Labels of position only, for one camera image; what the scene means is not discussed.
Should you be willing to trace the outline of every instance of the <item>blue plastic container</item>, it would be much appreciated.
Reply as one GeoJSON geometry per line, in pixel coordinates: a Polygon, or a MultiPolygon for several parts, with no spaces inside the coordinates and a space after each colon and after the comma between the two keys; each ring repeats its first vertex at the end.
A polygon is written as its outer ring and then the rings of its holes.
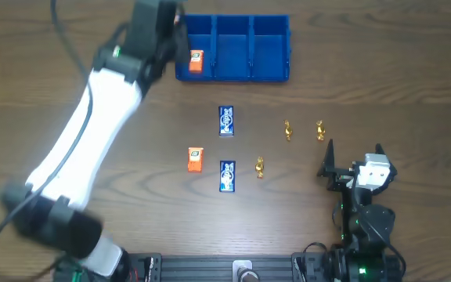
{"type": "Polygon", "coordinates": [[[204,51],[203,73],[177,63],[180,81],[287,81],[290,17],[286,15],[186,15],[192,50],[204,51]]]}

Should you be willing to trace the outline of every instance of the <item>label on orange box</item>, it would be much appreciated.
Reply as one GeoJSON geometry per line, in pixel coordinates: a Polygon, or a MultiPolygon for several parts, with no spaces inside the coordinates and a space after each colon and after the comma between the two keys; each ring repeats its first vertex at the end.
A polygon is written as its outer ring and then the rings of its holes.
{"type": "Polygon", "coordinates": [[[203,72],[203,55],[203,50],[191,50],[190,73],[201,74],[203,72]]]}
{"type": "Polygon", "coordinates": [[[189,148],[188,172],[201,172],[203,169],[203,148],[189,148]]]}

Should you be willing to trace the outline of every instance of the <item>blue candy bar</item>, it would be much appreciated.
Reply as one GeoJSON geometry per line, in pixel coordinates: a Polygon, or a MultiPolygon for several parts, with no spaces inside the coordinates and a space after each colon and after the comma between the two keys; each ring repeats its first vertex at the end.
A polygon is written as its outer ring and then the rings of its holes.
{"type": "Polygon", "coordinates": [[[234,136],[233,106],[220,106],[218,108],[220,130],[218,135],[222,137],[234,136]]]}
{"type": "Polygon", "coordinates": [[[220,192],[234,192],[236,162],[220,161],[220,192]]]}

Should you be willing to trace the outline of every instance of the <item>wooden table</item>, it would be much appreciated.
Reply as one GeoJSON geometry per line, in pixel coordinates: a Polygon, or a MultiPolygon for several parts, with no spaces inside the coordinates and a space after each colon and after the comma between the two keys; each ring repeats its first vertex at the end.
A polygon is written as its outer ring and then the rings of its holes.
{"type": "MultiPolygon", "coordinates": [[[[87,65],[133,1],[61,0],[87,65]]],[[[443,0],[190,0],[190,13],[286,13],[290,81],[185,84],[173,65],[123,127],[96,178],[90,208],[130,252],[164,255],[291,254],[340,234],[337,193],[316,171],[327,143],[348,167],[381,143],[399,175],[374,201],[396,212],[391,242],[405,281],[451,280],[451,2],[443,0]],[[217,107],[232,104],[236,135],[218,137],[217,107]],[[292,124],[288,143],[283,119],[292,124]],[[187,147],[205,150],[200,175],[187,147]],[[254,172],[265,160],[265,178],[254,172]],[[236,192],[218,192],[218,164],[237,163],[236,192]]],[[[53,33],[45,0],[0,0],[0,189],[26,179],[77,106],[81,76],[53,33]]],[[[5,213],[0,207],[0,221],[5,213]]],[[[0,266],[42,268],[54,252],[0,239],[0,266]]]]}

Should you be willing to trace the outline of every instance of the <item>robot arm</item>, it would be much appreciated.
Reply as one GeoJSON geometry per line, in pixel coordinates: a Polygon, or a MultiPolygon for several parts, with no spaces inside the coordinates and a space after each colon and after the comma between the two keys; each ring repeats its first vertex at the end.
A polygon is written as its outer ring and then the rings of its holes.
{"type": "MultiPolygon", "coordinates": [[[[20,235],[64,251],[97,275],[126,280],[128,253],[103,237],[102,222],[84,210],[121,126],[169,60],[189,61],[185,20],[174,24],[178,7],[173,0],[135,0],[132,22],[123,25],[124,44],[111,38],[99,49],[80,103],[55,146],[25,185],[10,183],[3,190],[9,215],[0,233],[12,221],[20,235]]],[[[6,278],[0,274],[0,280],[6,278]]]]}

